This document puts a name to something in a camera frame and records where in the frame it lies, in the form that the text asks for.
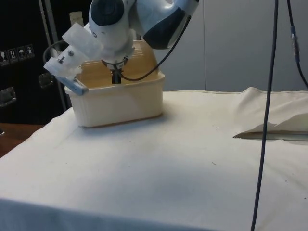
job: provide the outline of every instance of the black cord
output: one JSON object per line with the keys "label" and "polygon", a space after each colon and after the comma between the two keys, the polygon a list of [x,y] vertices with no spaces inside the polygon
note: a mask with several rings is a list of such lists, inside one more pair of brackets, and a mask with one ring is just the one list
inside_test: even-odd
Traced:
{"label": "black cord", "polygon": [[301,65],[300,65],[300,58],[299,58],[299,45],[297,41],[297,36],[296,36],[296,29],[294,26],[294,21],[293,21],[293,13],[292,13],[292,6],[291,6],[291,0],[287,0],[288,3],[288,11],[289,11],[289,18],[290,18],[290,24],[291,24],[291,34],[292,34],[292,45],[293,45],[293,50],[294,50],[294,56],[295,56],[295,61],[296,61],[296,66],[298,69],[298,72],[300,74],[300,77],[302,78],[306,88],[308,88],[308,82],[303,74]]}
{"label": "black cord", "polygon": [[147,78],[150,74],[152,74],[155,70],[157,70],[157,69],[161,66],[161,64],[163,64],[163,63],[166,61],[166,59],[171,55],[171,53],[173,52],[173,50],[175,49],[175,47],[176,47],[177,44],[179,43],[180,39],[182,38],[182,36],[183,36],[183,34],[184,34],[184,32],[185,32],[185,30],[186,30],[186,28],[187,28],[187,26],[188,26],[188,24],[189,24],[191,18],[192,18],[191,16],[188,16],[188,18],[187,18],[187,20],[186,20],[186,23],[185,23],[185,26],[184,26],[182,32],[180,33],[180,36],[178,37],[177,41],[174,43],[174,45],[172,46],[172,48],[170,49],[170,51],[168,52],[168,54],[162,59],[162,61],[160,61],[159,64],[157,64],[156,67],[154,67],[149,73],[147,73],[146,75],[144,75],[144,76],[142,76],[142,77],[140,77],[140,78],[128,78],[128,77],[124,76],[124,75],[119,71],[119,69],[117,68],[116,65],[114,65],[115,70],[116,70],[118,73],[121,74],[121,76],[122,76],[123,79],[125,79],[125,80],[127,80],[127,81],[137,82],[137,81],[141,81],[141,80]]}
{"label": "black cord", "polygon": [[287,3],[288,3],[288,11],[289,11],[290,23],[291,23],[291,26],[294,26],[291,1],[288,0]]}
{"label": "black cord", "polygon": [[55,42],[54,44],[50,45],[43,53],[43,62],[44,64],[47,62],[47,54],[50,53],[52,48],[55,48],[57,46],[61,46],[63,44],[67,44],[64,40]]}
{"label": "black cord", "polygon": [[262,183],[262,176],[263,176],[263,166],[264,166],[264,159],[265,159],[265,146],[266,146],[268,120],[269,120],[269,112],[270,112],[270,108],[269,108],[270,107],[270,97],[271,97],[271,90],[272,90],[272,85],[273,85],[276,45],[277,45],[278,8],[279,8],[279,0],[275,0],[273,45],[272,45],[272,54],[271,54],[271,61],[270,61],[270,72],[269,72],[269,83],[268,83],[268,91],[267,91],[266,109],[265,109],[265,115],[264,115],[261,160],[260,160],[260,167],[259,167],[259,176],[258,176],[255,208],[254,208],[253,221],[252,221],[252,225],[251,225],[251,231],[254,231],[255,228],[256,228],[259,198],[260,198],[260,191],[261,191],[261,183]]}

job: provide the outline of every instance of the table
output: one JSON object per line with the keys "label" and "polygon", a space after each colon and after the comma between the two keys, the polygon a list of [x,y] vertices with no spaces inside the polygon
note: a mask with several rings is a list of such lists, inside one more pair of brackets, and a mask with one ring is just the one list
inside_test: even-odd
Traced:
{"label": "table", "polygon": [[[273,108],[281,97],[308,100],[273,94]],[[0,230],[249,230],[261,142],[233,136],[238,108],[244,122],[265,99],[166,92],[162,117],[94,129],[69,110],[0,159]],[[259,231],[308,230],[307,153],[307,142],[267,144]]]}
{"label": "table", "polygon": [[42,127],[42,125],[0,124],[0,129],[5,132],[0,135],[0,158]]}

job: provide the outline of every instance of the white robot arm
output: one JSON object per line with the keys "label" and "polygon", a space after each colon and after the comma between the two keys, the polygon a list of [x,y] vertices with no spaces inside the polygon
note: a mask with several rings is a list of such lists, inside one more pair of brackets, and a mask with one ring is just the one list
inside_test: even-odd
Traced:
{"label": "white robot arm", "polygon": [[121,83],[118,71],[133,55],[134,29],[153,49],[168,49],[179,38],[185,22],[199,0],[93,0],[89,23],[75,24],[63,39],[70,46],[45,68],[69,89],[82,95],[87,88],[76,80],[80,65],[102,60],[113,73],[113,83]]}

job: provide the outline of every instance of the container rim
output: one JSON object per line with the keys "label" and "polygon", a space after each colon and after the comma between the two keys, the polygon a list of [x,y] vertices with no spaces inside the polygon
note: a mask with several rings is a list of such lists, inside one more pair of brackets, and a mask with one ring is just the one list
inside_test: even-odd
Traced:
{"label": "container rim", "polygon": [[[125,89],[125,88],[141,87],[141,86],[144,86],[144,85],[152,85],[152,84],[155,84],[157,82],[162,82],[162,81],[165,80],[165,75],[161,71],[158,71],[157,75],[158,75],[157,79],[153,79],[153,80],[149,80],[149,81],[144,81],[144,82],[132,82],[132,83],[128,83],[128,84],[112,85],[112,86],[108,86],[108,87],[91,88],[91,89],[89,89],[88,92],[86,92],[82,96],[85,96],[85,95],[96,95],[96,94],[101,94],[101,93],[105,93],[105,92],[109,92],[109,91],[115,91],[115,90],[120,90],[120,89]],[[75,95],[75,96],[77,96],[68,87],[65,87],[65,92],[68,95]]]}

